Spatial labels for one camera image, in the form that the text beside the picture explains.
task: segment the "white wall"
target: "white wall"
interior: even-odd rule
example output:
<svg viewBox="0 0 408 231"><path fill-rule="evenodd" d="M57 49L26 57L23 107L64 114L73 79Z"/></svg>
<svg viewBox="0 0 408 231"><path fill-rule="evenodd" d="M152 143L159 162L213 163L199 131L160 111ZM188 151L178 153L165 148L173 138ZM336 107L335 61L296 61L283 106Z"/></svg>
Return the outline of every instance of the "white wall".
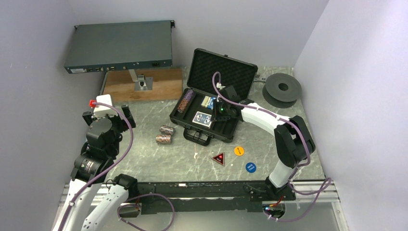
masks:
<svg viewBox="0 0 408 231"><path fill-rule="evenodd" d="M352 231L408 230L408 3L331 0L295 65Z"/></svg>
<svg viewBox="0 0 408 231"><path fill-rule="evenodd" d="M51 230L80 154L102 78L63 68L76 24L67 0L1 2L0 230Z"/></svg>
<svg viewBox="0 0 408 231"><path fill-rule="evenodd" d="M328 0L69 0L80 24L176 21L175 65L203 48L257 65L293 66Z"/></svg>

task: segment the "orange round sticker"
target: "orange round sticker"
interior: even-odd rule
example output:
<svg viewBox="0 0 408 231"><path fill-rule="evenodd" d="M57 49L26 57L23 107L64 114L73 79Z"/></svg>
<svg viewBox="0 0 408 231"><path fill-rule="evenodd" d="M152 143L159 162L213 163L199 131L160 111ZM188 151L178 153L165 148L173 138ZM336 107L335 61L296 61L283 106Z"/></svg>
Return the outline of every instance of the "orange round sticker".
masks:
<svg viewBox="0 0 408 231"><path fill-rule="evenodd" d="M236 147L234 149L234 152L235 152L236 155L239 155L239 156L243 155L243 153L244 153L243 148L240 147L240 146Z"/></svg>

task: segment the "red warning triangle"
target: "red warning triangle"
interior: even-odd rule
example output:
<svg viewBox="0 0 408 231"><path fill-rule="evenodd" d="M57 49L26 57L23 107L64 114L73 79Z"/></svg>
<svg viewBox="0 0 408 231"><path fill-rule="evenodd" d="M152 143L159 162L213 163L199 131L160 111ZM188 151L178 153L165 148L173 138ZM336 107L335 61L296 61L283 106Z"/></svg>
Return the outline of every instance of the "red warning triangle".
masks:
<svg viewBox="0 0 408 231"><path fill-rule="evenodd" d="M224 166L224 153L220 153L216 156L213 156L213 160L215 160L220 165Z"/></svg>

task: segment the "white block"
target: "white block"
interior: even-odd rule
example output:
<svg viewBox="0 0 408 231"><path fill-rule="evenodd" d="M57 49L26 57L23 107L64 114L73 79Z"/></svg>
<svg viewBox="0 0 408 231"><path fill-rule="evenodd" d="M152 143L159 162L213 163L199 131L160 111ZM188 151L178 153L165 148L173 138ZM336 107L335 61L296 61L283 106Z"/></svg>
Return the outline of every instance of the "white block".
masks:
<svg viewBox="0 0 408 231"><path fill-rule="evenodd" d="M99 95L96 97L96 102L113 106L111 95ZM105 117L106 114L110 116L117 116L117 113L114 110L110 109L109 107L101 105L96 105L95 109L93 110L93 113L97 118Z"/></svg>

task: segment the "gray marble table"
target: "gray marble table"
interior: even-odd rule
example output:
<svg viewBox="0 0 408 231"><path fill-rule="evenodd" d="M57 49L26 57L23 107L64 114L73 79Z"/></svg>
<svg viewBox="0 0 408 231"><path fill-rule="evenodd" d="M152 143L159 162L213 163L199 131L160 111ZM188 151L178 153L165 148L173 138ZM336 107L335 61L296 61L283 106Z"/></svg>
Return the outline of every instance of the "gray marble table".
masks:
<svg viewBox="0 0 408 231"><path fill-rule="evenodd" d="M187 79L189 68L183 68L184 80ZM259 67L261 77L273 73L292 74L287 67ZM260 106L283 116L301 116L306 122L306 115L300 100L287 109L279 109L269 105L262 97L264 83L255 82L251 88L249 99ZM249 123L240 122L233 142L224 143L212 139L208 146L201 146L183 137L184 128L170 122L169 115L177 100L116 102L115 105L127 103L132 111L137 127L134 131L133 146L127 157L108 173L113 178L120 173L136 177L138 181L213 181L213 180L264 180L271 173L278 161L275 138L266 131ZM156 135L160 134L161 125L176 128L171 145L157 145ZM129 132L123 134L120 143L120 157L129 144ZM234 148L241 146L245 153L237 156ZM212 156L225 153L225 166L216 163ZM256 172L245 170L248 162L256 164ZM298 171L295 180L323 179L323 170L317 152L312 154L311 164Z"/></svg>

